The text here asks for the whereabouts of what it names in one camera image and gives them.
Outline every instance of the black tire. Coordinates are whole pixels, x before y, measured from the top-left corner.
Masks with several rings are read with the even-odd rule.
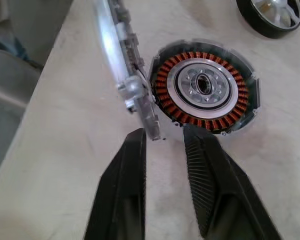
[[[261,35],[271,38],[279,39],[288,33],[296,30],[300,26],[300,22],[289,29],[280,28],[270,23],[262,14],[256,9],[251,0],[236,0],[239,11],[244,19],[250,24],[250,26]],[[297,17],[300,17],[300,11],[294,0],[288,0],[288,4],[294,11],[297,10]]]

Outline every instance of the brushless motor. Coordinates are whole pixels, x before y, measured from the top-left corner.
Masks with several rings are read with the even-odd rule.
[[[171,121],[214,134],[241,129],[260,107],[259,80],[236,51],[211,41],[179,41],[163,48],[150,73],[157,106]]]

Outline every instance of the metal ring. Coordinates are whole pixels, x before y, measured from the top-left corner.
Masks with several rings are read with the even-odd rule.
[[[231,94],[231,87],[229,85],[229,80],[227,76],[224,75],[220,70],[218,70],[218,64],[214,61],[211,61],[211,64],[214,65],[213,66],[210,65],[208,61],[206,62],[207,64],[193,62],[183,67],[177,74],[177,81],[175,87],[177,88],[177,90],[180,91],[182,97],[185,98],[185,100],[191,103],[192,105],[198,106],[203,109],[215,109],[223,105],[229,99],[229,96]],[[196,71],[196,69],[200,71],[200,74],[202,72],[210,78],[210,81],[212,82],[212,90],[210,94],[201,94],[196,84],[194,86],[192,84],[189,88],[191,92],[194,92],[196,94],[191,94],[190,92],[185,91],[185,86],[183,83],[187,81],[190,84],[193,83],[193,80],[195,80],[194,78],[196,78],[197,72],[194,73],[192,71]]]
[[[182,69],[183,67],[190,65],[190,64],[206,64],[213,66],[216,68],[218,71],[220,71],[223,75],[226,76],[230,89],[231,89],[231,95],[228,100],[228,102],[225,105],[222,105],[220,108],[217,109],[199,109],[197,107],[189,105],[177,92],[176,88],[176,75]],[[171,99],[175,102],[175,104],[180,107],[185,113],[190,114],[194,117],[197,118],[202,118],[202,119],[217,119],[220,118],[229,112],[236,106],[238,96],[239,96],[239,91],[238,91],[238,86],[233,78],[233,76],[226,70],[223,66],[220,64],[211,61],[209,59],[204,59],[204,58],[191,58],[191,59],[186,59],[182,62],[179,62],[176,64],[171,71],[168,74],[167,77],[167,90],[168,93],[171,97]]]

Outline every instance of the floor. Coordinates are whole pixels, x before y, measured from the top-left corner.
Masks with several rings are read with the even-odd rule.
[[[8,1],[14,34],[31,60],[45,65],[72,1]],[[19,116],[0,106],[0,165],[19,123]]]

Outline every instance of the shaft hole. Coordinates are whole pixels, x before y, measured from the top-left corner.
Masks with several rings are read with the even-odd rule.
[[[212,86],[210,79],[205,74],[199,74],[196,77],[196,84],[198,87],[198,90],[204,94],[209,95],[212,92]]]

